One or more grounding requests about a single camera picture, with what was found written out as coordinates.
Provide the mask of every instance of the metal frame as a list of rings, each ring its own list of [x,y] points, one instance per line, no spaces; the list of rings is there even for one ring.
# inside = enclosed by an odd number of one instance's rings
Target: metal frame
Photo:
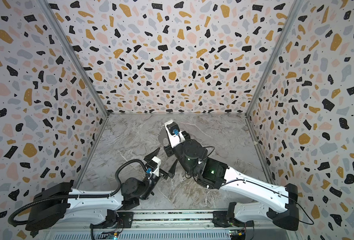
[[[245,115],[245,112],[242,113],[109,113],[109,115]]]
[[[94,151],[96,151],[98,142],[100,141],[101,136],[103,135],[103,132],[105,130],[105,127],[106,127],[108,121],[109,121],[109,117],[107,116],[107,117],[105,117],[105,121],[103,122],[103,125],[102,125],[102,127],[100,129],[100,132],[98,132],[98,134],[97,134],[97,138],[94,141],[92,149],[90,149],[90,152],[89,152],[89,155],[87,157],[87,160],[86,160],[84,166],[81,168],[81,171],[79,172],[79,175],[78,175],[78,177],[77,177],[77,179],[75,181],[75,184],[74,184],[74,188],[75,189],[78,189],[80,187],[81,181],[82,181],[82,179],[83,179],[83,177],[85,175],[85,172],[87,171],[87,168],[89,166],[90,161],[92,160]]]
[[[134,234],[131,238],[120,237],[119,239],[135,239],[140,237],[141,234],[148,233],[207,233],[207,237],[194,236],[178,238],[178,236],[172,239],[211,239],[212,233],[229,233],[230,230],[242,229],[243,227],[229,227],[219,228],[214,227],[212,223],[213,211],[227,211],[227,209],[187,209],[187,210],[131,210],[133,212],[132,227],[125,228],[121,235]],[[271,221],[254,221],[255,229],[280,229],[274,225]],[[97,238],[105,230],[94,230],[95,237]],[[52,228],[44,229],[42,232],[44,240],[54,239],[90,239],[89,225],[86,224],[70,224],[61,223],[56,224]]]
[[[58,36],[60,43],[62,44],[62,46],[64,47],[66,53],[68,54],[69,58],[71,59],[72,63],[75,65],[75,68],[77,69],[77,71],[79,72],[79,74],[82,76],[82,78],[85,80],[85,84],[87,85],[89,92],[91,93],[92,97],[95,99],[96,104],[99,106],[101,112],[104,114],[105,117],[105,121],[104,124],[102,126],[102,129],[100,130],[100,132],[98,133],[97,139],[95,141],[94,146],[91,149],[91,152],[88,156],[88,159],[82,169],[82,171],[79,173],[79,176],[76,180],[76,184],[75,184],[75,188],[78,188],[79,185],[81,184],[81,180],[85,174],[85,171],[91,161],[91,157],[93,156],[93,153],[96,149],[96,146],[98,145],[98,142],[102,136],[102,133],[107,125],[108,122],[108,116],[109,113],[107,112],[107,110],[104,107],[103,102],[101,101],[100,97],[98,96],[93,84],[89,81],[89,76],[87,75],[87,73],[85,72],[83,66],[81,65],[79,59],[77,58],[76,54],[74,53],[72,46],[69,44],[65,33],[63,32],[61,26],[59,25],[59,23],[57,22],[54,13],[52,12],[52,10],[50,9],[47,0],[37,0],[37,3],[41,9],[41,11],[43,12],[44,16],[47,18],[51,28],[53,29],[53,31],[55,32],[56,36]],[[295,0],[292,8],[289,12],[287,21],[285,23],[285,26],[282,30],[282,33],[279,37],[279,40],[277,41],[274,50],[270,56],[270,59],[268,61],[267,67],[261,77],[261,81],[259,82],[259,84],[257,85],[256,91],[253,94],[252,100],[248,106],[247,111],[244,113],[246,114],[246,122],[247,122],[247,126],[249,128],[251,137],[255,143],[255,148],[256,148],[256,152],[257,155],[261,161],[261,165],[263,167],[267,182],[270,184],[274,183],[274,180],[272,179],[271,175],[270,175],[270,170],[269,167],[266,164],[265,161],[265,157],[263,155],[263,150],[260,146],[260,144],[258,143],[257,137],[254,133],[253,130],[253,124],[252,122],[248,119],[248,116],[250,116],[254,105],[257,102],[258,96],[261,93],[263,86],[266,84],[267,81],[267,77],[269,76],[275,60],[277,59],[282,46],[285,42],[285,39],[288,35],[288,33],[290,32],[290,29],[292,27],[292,24],[299,12],[299,9],[301,7],[303,3],[303,0]],[[139,113],[112,113],[112,114],[139,114]],[[196,113],[167,113],[167,114],[196,114]],[[210,114],[239,114],[239,113],[210,113]],[[125,230],[125,232],[140,232],[140,231],[144,231],[145,230],[155,230],[155,228],[159,228],[162,231],[165,230],[186,230],[186,229],[194,229],[194,230],[205,230],[206,232],[208,230],[220,230],[223,231],[223,228],[214,228],[214,225],[212,223],[211,220],[209,220],[208,218],[212,218],[213,214],[211,213],[212,211],[215,210],[152,210],[151,212],[149,212],[148,210],[134,210],[135,212],[135,216],[133,218],[133,223],[132,223],[132,228],[129,230]],[[161,217],[168,217],[171,218],[170,220],[155,220],[155,219],[160,219]],[[255,221],[256,226],[255,228],[278,228],[277,226],[275,226],[271,221]],[[66,224],[63,223],[61,224],[60,227],[52,227],[51,229],[47,229],[44,230],[43,233],[45,234],[45,238],[47,239],[47,237],[51,237],[51,233],[52,230],[55,230],[55,232],[61,231],[64,232],[64,230],[66,230],[65,232],[67,233],[75,233],[75,232],[85,232],[85,234],[89,233],[89,237],[90,237],[90,231],[88,226],[84,226],[83,224]],[[298,233],[298,231],[293,232],[293,231],[287,231],[288,236],[290,239],[302,239],[302,236]]]
[[[37,4],[41,12],[44,14],[50,27],[55,32],[56,36],[58,37],[61,45],[64,47],[65,52],[67,53],[68,57],[74,64],[76,70],[81,75],[82,79],[84,80],[85,85],[88,87],[90,94],[92,95],[93,99],[96,101],[96,104],[100,108],[100,111],[104,114],[104,117],[107,117],[108,111],[105,109],[101,98],[98,96],[96,89],[94,89],[93,84],[89,81],[89,76],[84,70],[84,67],[81,65],[79,58],[76,56],[75,52],[73,51],[72,46],[68,42],[67,36],[65,35],[64,31],[62,30],[59,22],[57,21],[53,11],[49,7],[47,0],[36,0]]]
[[[265,71],[262,74],[261,81],[258,83],[256,91],[254,92],[253,97],[250,101],[249,107],[246,112],[247,116],[250,115],[254,105],[256,104],[256,102],[258,100],[258,95],[261,93],[263,86],[265,85],[265,83],[267,81],[267,77],[269,76],[269,74],[274,66],[275,60],[277,59],[277,57],[278,57],[278,55],[285,43],[285,39],[286,39],[287,35],[289,34],[290,29],[292,28],[293,22],[299,12],[300,7],[302,6],[303,1],[304,0],[294,0],[294,3],[290,9],[289,15],[288,15],[287,20],[285,22],[285,25],[282,29],[282,33],[279,36],[278,41],[274,46],[273,52],[270,55],[270,59],[267,62],[267,66],[265,68]]]
[[[270,174],[270,168],[267,165],[267,162],[265,161],[263,149],[258,142],[257,136],[256,136],[254,129],[253,129],[253,123],[250,121],[249,116],[251,115],[255,104],[257,103],[259,94],[261,93],[261,91],[263,90],[263,87],[266,84],[267,77],[269,76],[269,74],[274,66],[274,63],[275,63],[276,59],[278,58],[280,51],[282,50],[285,40],[286,40],[290,30],[292,29],[292,25],[298,15],[298,12],[299,12],[300,7],[302,6],[303,2],[304,2],[304,0],[294,0],[294,3],[290,9],[289,15],[288,15],[287,20],[285,22],[284,28],[282,29],[282,33],[281,33],[281,35],[274,47],[274,50],[270,56],[270,59],[269,59],[268,64],[266,66],[266,69],[262,75],[261,81],[258,83],[256,91],[253,94],[252,100],[251,100],[249,107],[246,111],[246,122],[247,122],[247,126],[249,129],[250,135],[251,135],[252,140],[255,144],[256,152],[257,152],[258,158],[260,159],[261,166],[264,171],[266,180],[268,183],[271,183],[271,184],[274,184],[275,181],[273,180],[272,175]],[[287,230],[286,232],[287,232],[288,237],[292,240],[302,240],[303,239],[302,235],[299,233],[299,231]]]

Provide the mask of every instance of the back wall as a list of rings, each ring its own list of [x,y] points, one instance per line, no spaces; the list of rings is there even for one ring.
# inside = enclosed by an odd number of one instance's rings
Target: back wall
[[[109,112],[244,112],[291,2],[63,1],[53,12]]]

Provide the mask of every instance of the metal bracket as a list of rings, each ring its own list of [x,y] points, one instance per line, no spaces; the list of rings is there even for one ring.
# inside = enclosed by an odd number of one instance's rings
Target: metal bracket
[[[30,235],[34,238],[39,233],[39,231],[31,231]]]
[[[242,227],[242,226],[254,227],[254,221],[253,220],[247,221],[247,222],[242,222],[242,221],[237,220],[234,217],[234,208],[235,208],[236,204],[237,204],[236,202],[229,203],[228,213],[227,213],[226,218],[229,221],[230,225],[233,225],[233,226],[236,226],[236,227]]]
[[[226,218],[227,214],[227,211],[214,211],[212,220],[214,227],[230,227],[230,223]]]
[[[174,155],[174,152],[173,152],[173,149],[172,149],[172,146],[169,144],[168,146],[164,146],[164,151],[166,153],[166,156],[170,157],[170,156],[173,156]]]
[[[122,220],[122,221],[119,221],[118,229],[132,227],[133,212],[118,212],[118,216],[119,216],[119,219]]]

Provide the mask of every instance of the wall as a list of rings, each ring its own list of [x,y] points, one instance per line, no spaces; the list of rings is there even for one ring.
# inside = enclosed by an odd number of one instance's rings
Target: wall
[[[315,219],[304,239],[353,240],[354,1],[304,1],[258,97],[250,119],[271,174]]]
[[[37,3],[0,1],[0,239],[32,238],[9,215],[76,179],[102,122]]]
[[[50,0],[109,112],[244,112],[289,0]]]

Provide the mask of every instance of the metal plate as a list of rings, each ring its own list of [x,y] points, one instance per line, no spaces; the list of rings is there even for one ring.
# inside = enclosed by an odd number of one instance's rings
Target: metal plate
[[[118,212],[118,215],[119,218],[122,219],[122,221],[119,221],[120,225],[118,226],[118,229],[132,227],[133,212]]]
[[[215,227],[230,227],[226,219],[227,211],[213,211],[213,221]]]
[[[160,144],[162,145],[162,146],[164,146],[164,139],[168,139],[168,133],[166,132],[166,130],[165,130],[165,126],[164,125],[162,125],[162,127],[161,127],[161,131],[160,131],[160,133],[158,134],[158,141],[160,142]]]

